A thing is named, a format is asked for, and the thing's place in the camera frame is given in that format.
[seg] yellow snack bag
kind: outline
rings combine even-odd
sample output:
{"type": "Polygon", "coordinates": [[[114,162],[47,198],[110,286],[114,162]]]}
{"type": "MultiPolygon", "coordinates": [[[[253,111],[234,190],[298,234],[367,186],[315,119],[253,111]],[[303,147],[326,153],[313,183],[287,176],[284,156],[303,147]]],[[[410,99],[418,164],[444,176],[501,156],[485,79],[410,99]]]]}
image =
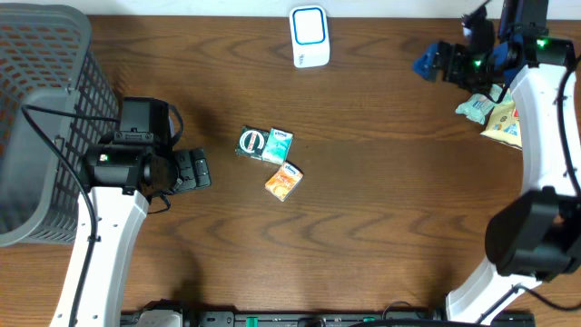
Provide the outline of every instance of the yellow snack bag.
{"type": "Polygon", "coordinates": [[[497,105],[490,115],[487,128],[480,135],[522,150],[520,123],[515,103],[497,105]]]}

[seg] green packaging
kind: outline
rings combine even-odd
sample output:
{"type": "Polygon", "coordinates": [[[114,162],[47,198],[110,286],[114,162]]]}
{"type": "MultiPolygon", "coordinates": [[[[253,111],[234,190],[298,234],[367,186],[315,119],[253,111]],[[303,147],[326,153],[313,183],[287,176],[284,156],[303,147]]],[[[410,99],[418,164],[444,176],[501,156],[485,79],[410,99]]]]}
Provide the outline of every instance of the green packaging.
{"type": "Polygon", "coordinates": [[[284,132],[275,128],[271,129],[262,160],[271,163],[282,164],[287,159],[287,153],[291,148],[292,133],[284,132]]]}
{"type": "Polygon", "coordinates": [[[262,152],[268,138],[268,132],[244,126],[238,144],[236,144],[236,154],[262,160],[262,152]]]}

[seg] gray wire basket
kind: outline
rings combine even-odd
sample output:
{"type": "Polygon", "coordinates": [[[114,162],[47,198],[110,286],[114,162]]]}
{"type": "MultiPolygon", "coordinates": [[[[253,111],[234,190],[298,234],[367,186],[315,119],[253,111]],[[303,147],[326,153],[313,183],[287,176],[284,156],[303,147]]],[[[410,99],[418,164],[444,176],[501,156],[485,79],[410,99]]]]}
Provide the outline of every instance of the gray wire basket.
{"type": "MultiPolygon", "coordinates": [[[[119,108],[89,51],[91,25],[64,5],[0,5],[0,246],[71,243],[79,189],[24,119],[33,104],[117,117],[119,108]]],[[[76,167],[113,123],[30,112],[76,167]]]]}

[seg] small white box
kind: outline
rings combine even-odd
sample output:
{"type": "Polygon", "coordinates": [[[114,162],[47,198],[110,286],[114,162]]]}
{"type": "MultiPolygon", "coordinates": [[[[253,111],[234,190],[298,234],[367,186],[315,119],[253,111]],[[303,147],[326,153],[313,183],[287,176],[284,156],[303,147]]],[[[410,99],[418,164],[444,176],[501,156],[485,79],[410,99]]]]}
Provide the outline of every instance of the small white box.
{"type": "Polygon", "coordinates": [[[325,65],[330,59],[327,14],[319,5],[292,9],[289,15],[294,65],[298,68],[325,65]]]}

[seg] wooden table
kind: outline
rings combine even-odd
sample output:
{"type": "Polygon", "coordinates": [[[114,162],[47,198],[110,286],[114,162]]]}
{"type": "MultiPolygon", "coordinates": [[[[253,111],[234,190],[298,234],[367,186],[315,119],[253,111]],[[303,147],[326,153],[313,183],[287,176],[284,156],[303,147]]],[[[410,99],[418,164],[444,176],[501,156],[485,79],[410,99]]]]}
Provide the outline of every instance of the wooden table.
{"type": "MultiPolygon", "coordinates": [[[[178,147],[203,146],[213,178],[147,218],[125,310],[160,298],[241,311],[434,307],[477,267],[488,220],[519,194],[521,152],[454,114],[468,93],[411,70],[431,43],[463,42],[458,20],[330,19],[330,63],[305,70],[292,65],[283,18],[91,22],[115,92],[175,104],[185,122],[178,147]],[[246,124],[295,133],[289,160],[305,177],[285,203],[264,190],[276,165],[234,154],[246,124]]],[[[550,27],[581,49],[581,23],[550,27]]],[[[0,250],[0,325],[50,322],[70,254],[0,250]]],[[[576,303],[579,276],[539,291],[576,303]]],[[[581,324],[527,295],[511,308],[531,310],[539,326],[581,324]]]]}

